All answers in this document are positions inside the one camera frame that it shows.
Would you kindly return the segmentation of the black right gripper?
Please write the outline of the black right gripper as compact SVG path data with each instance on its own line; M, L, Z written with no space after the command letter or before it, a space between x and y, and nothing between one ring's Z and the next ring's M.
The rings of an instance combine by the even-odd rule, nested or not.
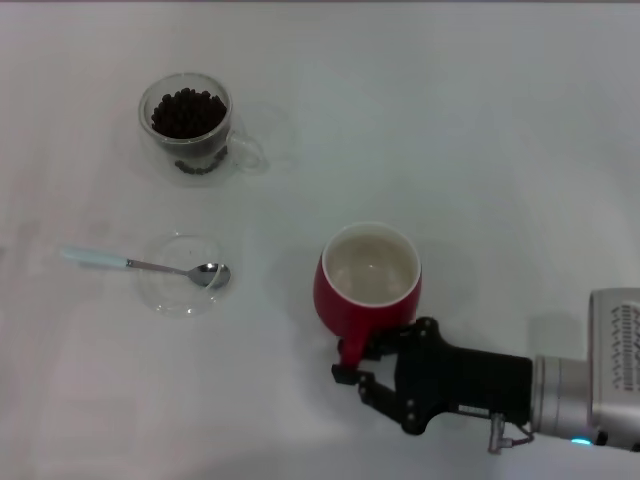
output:
M438 322L423 317L414 324L372 333L364 359L397 354L395 392L371 372L334 364L337 384L355 386L363 404L411 435L422 434L442 413L489 418L502 415L518 427L531 418L533 362L525 357L456 347L440 334Z

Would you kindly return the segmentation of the clear double-wall glass cup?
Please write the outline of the clear double-wall glass cup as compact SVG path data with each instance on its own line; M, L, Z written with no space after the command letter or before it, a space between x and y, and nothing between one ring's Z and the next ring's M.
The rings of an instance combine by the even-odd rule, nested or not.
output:
M227 155L211 173L198 176L179 170L161 146L167 138L157 134L151 127L154 108L165 94L173 95L184 88L197 92L209 91L219 96L228 108L223 122L210 133L218 140L217 147L227 147ZM195 72L175 73L152 83L143 93L138 105L140 136L149 162L165 178L181 187L208 187L222 184L237 172L260 174L267 169L267 161L260 144L247 135L239 117L234 111L234 103L229 90L216 78Z

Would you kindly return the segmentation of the clear glass saucer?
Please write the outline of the clear glass saucer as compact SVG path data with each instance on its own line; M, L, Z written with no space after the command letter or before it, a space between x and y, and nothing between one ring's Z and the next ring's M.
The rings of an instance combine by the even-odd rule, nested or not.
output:
M142 260L190 270L202 264L228 265L220 243L211 236L171 233L150 241ZM223 268L214 282L198 286L188 278L168 273L138 271L137 290L152 310L176 318L207 312L231 285L231 272Z

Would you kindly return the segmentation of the red ceramic mug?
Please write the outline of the red ceramic mug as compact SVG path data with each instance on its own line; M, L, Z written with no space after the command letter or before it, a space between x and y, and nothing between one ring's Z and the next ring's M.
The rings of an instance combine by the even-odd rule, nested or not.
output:
M331 237L318 260L313 301L323 324L342 340L342 366L358 366L373 334L413 321L422 279L414 244L389 225L355 223Z

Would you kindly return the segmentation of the dark coffee beans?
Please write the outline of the dark coffee beans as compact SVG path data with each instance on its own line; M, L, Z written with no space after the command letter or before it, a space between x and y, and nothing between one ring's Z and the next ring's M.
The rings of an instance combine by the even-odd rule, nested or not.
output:
M165 94L151 116L152 129L167 138L161 146L185 174L203 176L215 170L227 155L210 136L225 119L228 108L209 91L184 88Z

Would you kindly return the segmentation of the blue-handled metal spoon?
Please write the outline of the blue-handled metal spoon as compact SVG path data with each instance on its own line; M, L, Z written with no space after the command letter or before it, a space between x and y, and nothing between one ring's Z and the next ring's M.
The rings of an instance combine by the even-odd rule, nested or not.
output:
M134 269L155 273L178 275L189 279L195 285L205 289L220 289L231 281L231 270L227 265L206 263L190 270L133 260L101 251L78 247L63 247L61 256L66 260L97 267L116 269Z

